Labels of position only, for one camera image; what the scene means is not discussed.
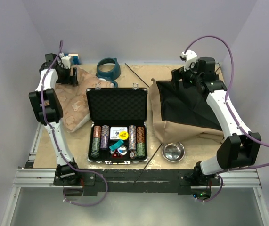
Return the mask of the beige patterned pet cushion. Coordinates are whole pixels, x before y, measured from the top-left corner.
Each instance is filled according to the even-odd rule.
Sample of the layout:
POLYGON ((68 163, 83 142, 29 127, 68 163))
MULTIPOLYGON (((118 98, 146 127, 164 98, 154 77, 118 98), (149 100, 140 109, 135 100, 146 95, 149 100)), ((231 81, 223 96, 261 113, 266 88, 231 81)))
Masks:
POLYGON ((90 111, 86 90, 94 88, 97 83, 102 88, 112 88, 109 81, 103 81, 86 70, 74 65, 77 69, 78 85, 56 84, 55 92, 63 109, 63 126, 69 133, 73 133, 90 120, 90 111))

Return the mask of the black poker chip case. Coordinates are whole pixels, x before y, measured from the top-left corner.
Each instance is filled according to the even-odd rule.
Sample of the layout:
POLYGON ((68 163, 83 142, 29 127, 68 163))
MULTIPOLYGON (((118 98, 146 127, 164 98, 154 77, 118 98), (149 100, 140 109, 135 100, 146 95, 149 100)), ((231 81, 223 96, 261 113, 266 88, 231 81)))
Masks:
POLYGON ((91 118, 88 161, 105 164, 146 162, 147 95, 146 88, 88 88, 91 118), (110 140, 111 127, 127 127, 128 139, 110 150, 118 140, 110 140))

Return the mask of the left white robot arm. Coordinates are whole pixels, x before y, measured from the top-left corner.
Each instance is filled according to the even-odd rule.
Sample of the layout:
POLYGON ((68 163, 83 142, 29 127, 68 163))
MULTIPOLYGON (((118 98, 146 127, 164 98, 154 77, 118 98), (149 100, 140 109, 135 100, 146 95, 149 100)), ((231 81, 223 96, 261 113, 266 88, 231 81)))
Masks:
POLYGON ((63 109, 55 93, 55 84, 78 85, 77 69, 70 69, 62 60, 65 55, 49 53, 39 69, 41 78, 35 91, 29 93, 29 100, 36 120, 45 127, 56 153, 57 167, 54 184, 73 186, 80 182, 81 173, 68 147, 63 132, 63 109))

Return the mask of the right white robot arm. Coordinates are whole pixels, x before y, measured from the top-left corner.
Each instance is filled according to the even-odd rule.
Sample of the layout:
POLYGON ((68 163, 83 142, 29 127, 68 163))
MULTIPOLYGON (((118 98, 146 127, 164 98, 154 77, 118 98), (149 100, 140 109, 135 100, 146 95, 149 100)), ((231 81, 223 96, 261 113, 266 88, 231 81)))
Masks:
POLYGON ((183 85, 195 86, 214 112, 224 135, 224 142, 216 156, 197 162, 190 176, 184 179, 191 185, 205 185, 217 173, 253 166, 260 149, 259 133, 253 133, 241 121, 227 94, 227 87, 215 72, 212 57, 183 57, 185 65, 171 72, 171 81, 179 89, 183 85))

